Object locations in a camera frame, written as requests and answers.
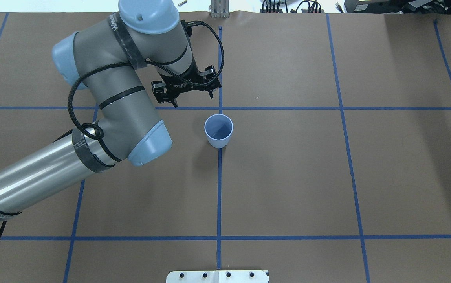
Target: industrial robotic arm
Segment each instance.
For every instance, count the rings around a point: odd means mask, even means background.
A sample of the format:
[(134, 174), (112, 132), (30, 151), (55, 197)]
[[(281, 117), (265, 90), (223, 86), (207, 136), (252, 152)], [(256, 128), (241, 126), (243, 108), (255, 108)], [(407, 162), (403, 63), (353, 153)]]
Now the industrial robotic arm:
[[(119, 0), (119, 12), (76, 32), (53, 48), (53, 60), (72, 85), (69, 114), (76, 125), (54, 143), (0, 170), (0, 222), (94, 173), (128, 159), (143, 165), (168, 151), (172, 140), (135, 69), (154, 65), (159, 103), (190, 90), (220, 88), (214, 66), (200, 72), (191, 50), (191, 28), (172, 0)], [(73, 113), (76, 89), (89, 88), (104, 118), (80, 124)]]

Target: light blue joint cover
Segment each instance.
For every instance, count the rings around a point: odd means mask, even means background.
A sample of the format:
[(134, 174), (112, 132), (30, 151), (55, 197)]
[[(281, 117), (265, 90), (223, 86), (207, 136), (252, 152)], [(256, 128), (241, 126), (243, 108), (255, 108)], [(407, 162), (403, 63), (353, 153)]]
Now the light blue joint cover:
[(145, 34), (166, 33), (180, 20), (172, 0), (119, 0), (119, 14), (128, 27)]
[(161, 120), (134, 147), (128, 160), (135, 166), (141, 166), (163, 155), (172, 144), (170, 134)]
[[(75, 66), (75, 57), (73, 57), (73, 39), (78, 31), (62, 39), (53, 47), (53, 62), (56, 69), (60, 72), (66, 82), (73, 85), (79, 78), (77, 66)], [(78, 90), (87, 88), (83, 83), (79, 85)]]

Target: white label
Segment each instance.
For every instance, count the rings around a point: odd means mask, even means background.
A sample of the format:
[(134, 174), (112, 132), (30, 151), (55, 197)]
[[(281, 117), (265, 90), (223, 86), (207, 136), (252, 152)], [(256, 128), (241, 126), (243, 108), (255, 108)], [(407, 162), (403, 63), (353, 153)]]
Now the white label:
[(357, 5), (354, 11), (365, 11), (369, 7), (369, 4)]

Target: blue cup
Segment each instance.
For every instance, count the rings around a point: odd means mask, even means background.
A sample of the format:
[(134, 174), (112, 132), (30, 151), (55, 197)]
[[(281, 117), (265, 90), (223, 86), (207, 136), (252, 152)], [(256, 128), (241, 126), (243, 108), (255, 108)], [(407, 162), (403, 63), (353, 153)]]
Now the blue cup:
[(211, 115), (204, 122), (204, 132), (212, 147), (225, 147), (233, 134), (233, 122), (224, 114)]

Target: white metal plate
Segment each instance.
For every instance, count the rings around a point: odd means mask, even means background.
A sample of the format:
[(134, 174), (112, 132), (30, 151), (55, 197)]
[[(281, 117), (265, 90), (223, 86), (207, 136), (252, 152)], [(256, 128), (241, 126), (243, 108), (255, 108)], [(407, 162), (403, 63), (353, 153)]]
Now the white metal plate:
[(204, 270), (170, 272), (166, 277), (166, 283), (269, 283), (269, 271)]

